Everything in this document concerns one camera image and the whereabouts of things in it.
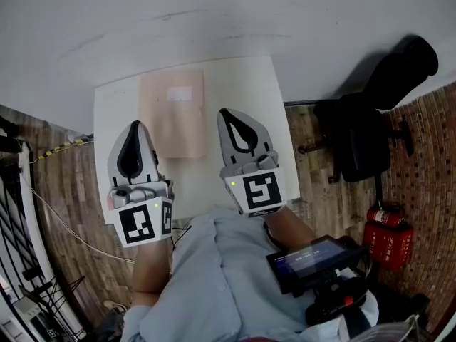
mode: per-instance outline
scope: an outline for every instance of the yellow and black striped tape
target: yellow and black striped tape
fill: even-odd
[[[72,147],[77,147],[79,145],[85,145],[87,142],[93,142],[93,138],[81,138],[81,139],[75,140],[74,142],[65,142],[62,145],[58,145],[57,147],[54,147],[52,150],[46,151],[41,156],[38,156],[36,161],[44,160],[46,157],[49,157],[49,156],[53,155],[54,153],[62,152],[64,150],[68,150]]]

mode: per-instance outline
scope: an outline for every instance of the person's right arm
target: person's right arm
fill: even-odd
[[[271,236],[287,249],[299,248],[316,238],[314,231],[307,227],[288,207],[280,212],[264,216]]]

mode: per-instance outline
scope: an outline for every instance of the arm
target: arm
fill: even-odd
[[[286,248],[302,247],[316,238],[314,231],[307,227],[288,207],[264,217],[272,237]]]
[[[167,240],[139,246],[133,269],[132,306],[153,306],[169,280]]]

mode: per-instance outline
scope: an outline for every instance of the red box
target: red box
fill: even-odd
[[[398,228],[377,223],[366,223],[364,226],[363,243],[370,245],[370,257],[393,271],[407,262],[412,238],[413,228],[408,224]]]

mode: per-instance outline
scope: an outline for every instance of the table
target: table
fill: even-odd
[[[299,183],[284,103],[270,57],[226,58],[173,68],[203,70],[207,155],[199,159],[163,159],[159,170],[174,181],[173,219],[194,217],[213,206],[236,209],[219,172],[224,167],[217,129],[221,108],[242,111],[269,131],[279,164],[284,169],[288,200],[299,197]],[[96,88],[94,107],[95,166],[105,222],[110,190],[107,161],[119,134],[138,119],[141,75]]]

